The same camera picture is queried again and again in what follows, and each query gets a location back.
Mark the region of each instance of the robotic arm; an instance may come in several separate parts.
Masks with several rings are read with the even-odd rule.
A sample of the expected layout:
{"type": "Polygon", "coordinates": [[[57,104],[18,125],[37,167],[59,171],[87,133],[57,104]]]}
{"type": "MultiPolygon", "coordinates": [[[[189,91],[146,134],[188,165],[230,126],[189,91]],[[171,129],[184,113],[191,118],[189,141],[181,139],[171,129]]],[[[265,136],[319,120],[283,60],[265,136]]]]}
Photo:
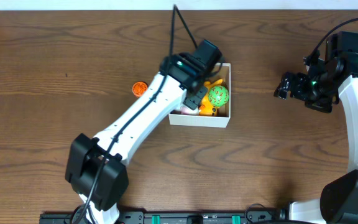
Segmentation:
{"type": "Polygon", "coordinates": [[[325,61],[318,51],[305,58],[308,74],[284,74],[274,96],[303,100],[305,106],[330,113],[343,103],[349,139],[348,174],[328,184],[321,198],[290,205],[289,219],[313,223],[358,223],[358,34],[328,38],[325,61]]]}
{"type": "Polygon", "coordinates": [[[221,56],[215,45],[204,40],[193,54],[180,53],[165,58],[147,91],[117,121],[93,139],[80,134],[73,141],[65,178],[84,201],[91,194],[97,171],[103,163],[101,157],[106,157],[89,208],[82,208],[88,210],[88,220],[111,224],[118,219],[116,203],[129,184],[126,166],[137,148],[186,97],[195,104],[199,103],[194,96],[198,95],[204,80],[213,74],[212,69],[221,56]],[[117,135],[119,141],[112,144],[113,136],[117,135]]]}

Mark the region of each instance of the wire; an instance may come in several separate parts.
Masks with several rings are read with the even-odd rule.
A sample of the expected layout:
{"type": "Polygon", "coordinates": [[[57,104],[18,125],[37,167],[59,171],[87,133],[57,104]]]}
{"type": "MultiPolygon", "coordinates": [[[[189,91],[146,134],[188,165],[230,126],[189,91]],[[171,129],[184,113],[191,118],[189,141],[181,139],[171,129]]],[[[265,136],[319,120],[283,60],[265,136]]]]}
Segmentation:
{"type": "Polygon", "coordinates": [[[93,213],[92,213],[92,210],[91,208],[88,207],[88,213],[89,213],[89,217],[91,218],[91,223],[92,224],[96,224],[94,218],[93,218],[93,213]]]}
{"type": "Polygon", "coordinates": [[[336,29],[349,24],[351,22],[356,22],[358,21],[358,18],[353,18],[353,19],[349,19],[348,21],[345,21],[341,24],[339,24],[338,26],[334,27],[333,29],[331,29],[321,40],[320,42],[317,44],[317,46],[313,49],[313,51],[310,53],[310,55],[307,57],[308,59],[311,59],[313,57],[313,55],[317,52],[318,48],[320,47],[320,45],[327,39],[327,37],[332,34],[336,29]]]}
{"type": "MultiPolygon", "coordinates": [[[[248,218],[248,211],[249,211],[252,207],[257,206],[257,205],[258,205],[258,206],[261,206],[262,208],[266,208],[265,206],[263,206],[262,204],[259,204],[259,203],[253,203],[252,205],[249,205],[249,207],[246,209],[246,219],[247,219],[247,221],[250,222],[250,223],[253,223],[253,221],[248,218]]],[[[274,215],[271,214],[269,211],[266,211],[266,212],[267,212],[269,215],[271,215],[272,217],[274,217],[274,215]]]]}
{"type": "Polygon", "coordinates": [[[223,63],[224,63],[224,58],[223,57],[221,57],[221,59],[219,59],[219,63],[220,63],[220,65],[219,65],[218,70],[216,72],[209,73],[209,75],[206,75],[205,78],[211,78],[211,77],[215,76],[216,74],[218,74],[221,71],[223,63]]]}
{"type": "Polygon", "coordinates": [[[102,158],[102,161],[101,161],[101,165],[99,166],[99,169],[98,171],[96,172],[96,175],[95,175],[95,178],[94,178],[94,181],[92,183],[92,186],[91,186],[91,190],[89,192],[89,195],[88,195],[88,198],[86,199],[86,202],[85,202],[85,205],[84,205],[84,208],[80,214],[80,216],[77,218],[75,224],[79,224],[80,221],[84,218],[84,216],[86,215],[86,211],[87,209],[89,209],[89,205],[91,203],[91,198],[92,198],[92,195],[98,185],[98,182],[99,182],[99,178],[100,178],[100,174],[101,174],[101,171],[103,170],[103,167],[104,165],[106,165],[106,159],[107,159],[107,155],[111,152],[111,149],[114,145],[114,143],[118,142],[118,137],[122,134],[122,132],[128,127],[128,125],[130,125],[133,120],[136,119],[136,117],[138,117],[138,115],[141,114],[141,112],[143,112],[143,110],[146,109],[146,107],[148,107],[149,104],[151,104],[156,98],[157,98],[157,95],[161,92],[161,89],[162,87],[164,86],[165,84],[165,81],[167,80],[167,76],[168,76],[168,72],[169,72],[169,69],[170,69],[170,66],[171,66],[171,57],[172,57],[172,52],[173,52],[173,38],[174,38],[174,32],[175,32],[175,12],[178,13],[183,25],[185,26],[187,32],[189,33],[189,36],[191,38],[191,40],[193,41],[193,43],[195,44],[196,48],[197,48],[197,44],[195,43],[195,40],[194,40],[194,37],[193,35],[191,34],[190,30],[188,29],[187,25],[186,25],[186,22],[183,20],[181,14],[179,13],[179,10],[177,8],[176,5],[173,5],[173,12],[172,12],[172,20],[171,20],[171,36],[170,36],[170,45],[169,45],[169,55],[168,55],[168,61],[167,61],[167,65],[166,65],[166,68],[165,68],[165,75],[162,79],[162,82],[158,88],[158,90],[153,94],[153,96],[150,98],[150,100],[143,106],[141,107],[141,109],[136,112],[136,114],[134,114],[123,126],[122,128],[114,135],[114,137],[112,138],[112,141],[109,145],[109,147],[107,148],[107,151],[106,153],[104,153],[103,155],[103,158],[102,158]]]}
{"type": "Polygon", "coordinates": [[[197,46],[197,43],[196,43],[196,40],[194,39],[193,37],[193,34],[191,34],[190,30],[189,30],[189,27],[187,27],[187,24],[185,22],[185,20],[183,19],[183,17],[181,16],[180,12],[179,12],[179,9],[177,8],[177,5],[173,5],[173,10],[177,12],[180,20],[181,20],[181,23],[183,24],[183,26],[185,27],[187,33],[189,34],[190,38],[191,38],[191,41],[193,41],[193,44],[195,46],[195,48],[197,49],[198,46],[197,46]]]}

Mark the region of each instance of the white wall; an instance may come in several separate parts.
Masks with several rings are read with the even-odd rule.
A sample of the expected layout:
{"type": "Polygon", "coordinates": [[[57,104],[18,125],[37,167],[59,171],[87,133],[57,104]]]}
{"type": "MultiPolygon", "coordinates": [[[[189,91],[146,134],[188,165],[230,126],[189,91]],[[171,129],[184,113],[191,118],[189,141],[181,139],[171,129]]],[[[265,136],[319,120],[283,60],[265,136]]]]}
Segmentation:
{"type": "Polygon", "coordinates": [[[0,10],[358,9],[358,0],[0,0],[0,10]]]}

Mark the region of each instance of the green connector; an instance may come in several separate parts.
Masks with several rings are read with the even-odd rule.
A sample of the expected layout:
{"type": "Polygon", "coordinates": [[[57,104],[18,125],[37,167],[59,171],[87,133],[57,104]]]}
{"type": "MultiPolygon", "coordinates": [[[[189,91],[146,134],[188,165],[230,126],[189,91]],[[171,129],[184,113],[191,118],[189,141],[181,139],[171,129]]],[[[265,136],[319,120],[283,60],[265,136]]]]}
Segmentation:
{"type": "Polygon", "coordinates": [[[239,215],[233,215],[232,217],[233,224],[241,224],[241,219],[239,215]]]}
{"type": "Polygon", "coordinates": [[[152,216],[152,224],[160,224],[160,216],[159,215],[152,216]]]}

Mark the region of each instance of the white robotic arm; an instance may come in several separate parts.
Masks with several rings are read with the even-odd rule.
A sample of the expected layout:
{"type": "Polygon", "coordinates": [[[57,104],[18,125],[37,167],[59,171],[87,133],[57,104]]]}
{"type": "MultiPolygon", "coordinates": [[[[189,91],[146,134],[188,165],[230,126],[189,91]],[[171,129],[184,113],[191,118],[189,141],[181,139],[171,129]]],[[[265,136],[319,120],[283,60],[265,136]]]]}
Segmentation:
{"type": "Polygon", "coordinates": [[[308,74],[284,74],[275,96],[285,98],[290,91],[306,107],[325,113],[340,99],[349,140],[348,173],[325,186],[319,199],[291,203],[289,219],[358,223],[358,34],[340,32],[326,43],[325,61],[313,53],[312,59],[305,60],[308,74]]]}
{"type": "MultiPolygon", "coordinates": [[[[101,148],[107,149],[109,147],[112,136],[117,134],[122,126],[150,100],[158,90],[162,80],[163,75],[160,73],[156,74],[147,91],[117,121],[94,136],[94,138],[99,139],[98,145],[101,148]]],[[[132,156],[140,144],[156,125],[185,100],[187,90],[181,88],[180,85],[180,82],[171,76],[167,77],[155,101],[146,107],[146,109],[128,125],[125,131],[120,135],[119,142],[113,145],[110,152],[112,156],[120,154],[122,156],[121,163],[125,166],[129,165],[132,156]]],[[[85,195],[80,195],[80,197],[84,202],[87,199],[85,195]]],[[[91,202],[90,209],[93,219],[97,224],[111,224],[119,217],[116,204],[107,211],[99,211],[95,208],[94,203],[91,202]]],[[[86,217],[88,220],[91,220],[91,214],[89,212],[87,213],[86,217]]]]}
{"type": "MultiPolygon", "coordinates": [[[[339,87],[349,139],[349,163],[347,171],[358,170],[358,78],[349,76],[339,87]]],[[[320,198],[307,202],[294,202],[290,205],[290,220],[325,224],[321,216],[320,198]]]]}

